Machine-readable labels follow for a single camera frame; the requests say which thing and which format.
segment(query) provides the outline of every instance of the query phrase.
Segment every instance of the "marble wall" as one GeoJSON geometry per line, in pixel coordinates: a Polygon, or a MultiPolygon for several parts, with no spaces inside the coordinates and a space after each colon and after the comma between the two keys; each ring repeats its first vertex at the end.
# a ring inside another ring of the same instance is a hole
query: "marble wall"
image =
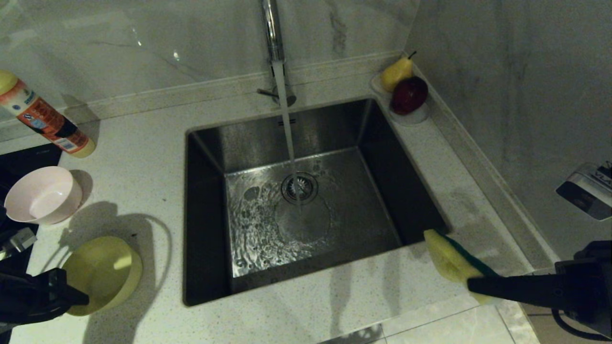
{"type": "Polygon", "coordinates": [[[555,189],[581,163],[612,160],[612,2],[421,3],[405,50],[569,259],[612,239],[555,189]]]}
{"type": "MultiPolygon", "coordinates": [[[[401,51],[419,0],[278,4],[291,68],[401,51]]],[[[264,72],[266,61],[257,0],[0,0],[0,68],[56,107],[264,72]]]]}

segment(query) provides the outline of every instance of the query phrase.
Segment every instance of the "apple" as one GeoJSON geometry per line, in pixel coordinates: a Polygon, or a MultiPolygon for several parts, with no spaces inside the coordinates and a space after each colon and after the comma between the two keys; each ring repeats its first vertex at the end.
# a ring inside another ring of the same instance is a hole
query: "apple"
{"type": "Polygon", "coordinates": [[[419,77],[401,80],[393,90],[391,110],[397,114],[409,114],[425,103],[428,92],[427,83],[419,77]]]}

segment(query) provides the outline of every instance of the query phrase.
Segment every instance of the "drain strainer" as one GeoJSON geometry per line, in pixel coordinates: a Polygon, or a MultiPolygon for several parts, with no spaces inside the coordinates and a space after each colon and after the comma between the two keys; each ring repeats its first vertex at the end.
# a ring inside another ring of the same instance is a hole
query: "drain strainer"
{"type": "Polygon", "coordinates": [[[319,191],[319,184],[315,177],[308,173],[298,172],[297,182],[293,180],[293,174],[285,178],[281,185],[281,193],[285,200],[292,204],[297,204],[299,197],[302,204],[311,202],[319,191]]]}

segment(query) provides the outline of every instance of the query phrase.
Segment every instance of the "kitchen sink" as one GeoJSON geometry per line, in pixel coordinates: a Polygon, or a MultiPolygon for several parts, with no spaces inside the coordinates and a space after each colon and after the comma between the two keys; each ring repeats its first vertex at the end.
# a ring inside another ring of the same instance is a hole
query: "kitchen sink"
{"type": "Polygon", "coordinates": [[[187,134],[184,302],[423,241],[446,226],[375,100],[187,134]]]}

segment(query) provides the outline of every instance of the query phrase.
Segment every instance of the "faucet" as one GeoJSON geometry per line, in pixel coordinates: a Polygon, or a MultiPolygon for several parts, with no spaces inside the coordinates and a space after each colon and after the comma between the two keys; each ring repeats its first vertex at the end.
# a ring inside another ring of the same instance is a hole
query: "faucet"
{"type": "MultiPolygon", "coordinates": [[[[276,0],[262,0],[261,8],[263,11],[264,25],[266,27],[266,39],[268,54],[270,55],[270,66],[272,69],[273,62],[282,62],[283,64],[283,80],[285,79],[285,51],[283,49],[283,39],[280,34],[280,20],[278,19],[278,6],[276,0]]],[[[285,89],[287,92],[287,105],[291,106],[296,102],[297,97],[293,94],[293,91],[289,85],[285,82],[285,89]]],[[[257,89],[257,93],[268,95],[272,97],[275,103],[280,103],[278,100],[278,85],[271,91],[265,89],[257,89]]]]}

